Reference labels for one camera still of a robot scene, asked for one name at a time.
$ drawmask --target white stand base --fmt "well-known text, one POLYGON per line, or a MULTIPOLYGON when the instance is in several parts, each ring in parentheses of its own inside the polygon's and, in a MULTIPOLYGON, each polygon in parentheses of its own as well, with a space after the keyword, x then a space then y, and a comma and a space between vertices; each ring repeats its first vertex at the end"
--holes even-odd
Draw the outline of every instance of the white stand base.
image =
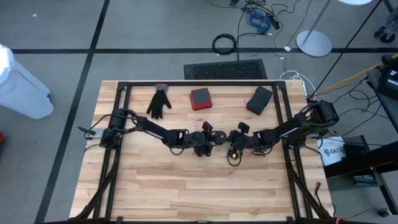
POLYGON ((329 37, 321 32, 313 30, 307 41, 303 44, 309 30, 299 33, 296 44, 304 53, 314 57, 323 57, 331 52, 331 41, 329 37))

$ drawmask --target metal pole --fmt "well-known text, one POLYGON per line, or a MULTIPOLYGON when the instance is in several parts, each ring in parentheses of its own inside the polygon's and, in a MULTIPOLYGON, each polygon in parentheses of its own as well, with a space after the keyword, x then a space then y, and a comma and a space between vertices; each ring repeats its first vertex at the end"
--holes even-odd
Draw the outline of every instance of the metal pole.
POLYGON ((307 36, 305 36, 303 44, 304 45, 307 41, 307 39, 310 37, 312 31, 314 30, 315 26, 318 24, 319 20, 321 19, 323 13, 326 11, 327 7, 329 6, 329 3, 331 2, 331 0, 328 0, 328 2, 326 2, 325 6, 323 7, 321 13, 319 13, 318 18, 316 19, 316 21, 314 22, 314 24, 312 25, 310 32, 308 32, 307 36))

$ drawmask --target black glove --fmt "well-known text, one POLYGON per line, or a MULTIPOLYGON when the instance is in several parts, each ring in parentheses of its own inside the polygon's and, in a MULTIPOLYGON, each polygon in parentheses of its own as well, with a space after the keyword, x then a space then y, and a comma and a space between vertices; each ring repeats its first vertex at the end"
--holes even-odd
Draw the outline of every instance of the black glove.
POLYGON ((152 111, 151 118, 163 118, 162 116, 162 109, 163 105, 166 104, 166 106, 171 109, 172 105, 170 104, 169 99, 167 99, 166 93, 164 90, 157 90, 154 97, 152 98, 152 101, 150 102, 150 105, 147 110, 147 114, 152 111))

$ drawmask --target red object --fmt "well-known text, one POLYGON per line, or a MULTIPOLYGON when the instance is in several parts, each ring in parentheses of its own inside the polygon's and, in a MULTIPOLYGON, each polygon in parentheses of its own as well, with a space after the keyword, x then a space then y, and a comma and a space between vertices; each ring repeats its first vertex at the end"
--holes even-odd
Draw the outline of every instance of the red object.
POLYGON ((207 88, 192 90, 189 96, 191 98, 193 110, 201 110, 205 108, 211 108, 213 106, 210 98, 210 93, 207 88))

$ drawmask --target blue cable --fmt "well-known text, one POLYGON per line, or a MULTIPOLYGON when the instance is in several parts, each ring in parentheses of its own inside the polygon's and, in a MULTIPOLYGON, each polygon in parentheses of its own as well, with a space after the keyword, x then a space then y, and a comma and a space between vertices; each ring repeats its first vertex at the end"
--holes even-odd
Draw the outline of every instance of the blue cable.
POLYGON ((247 13, 248 25, 257 28, 258 32, 267 32, 271 28, 271 21, 262 12, 253 10, 247 13))

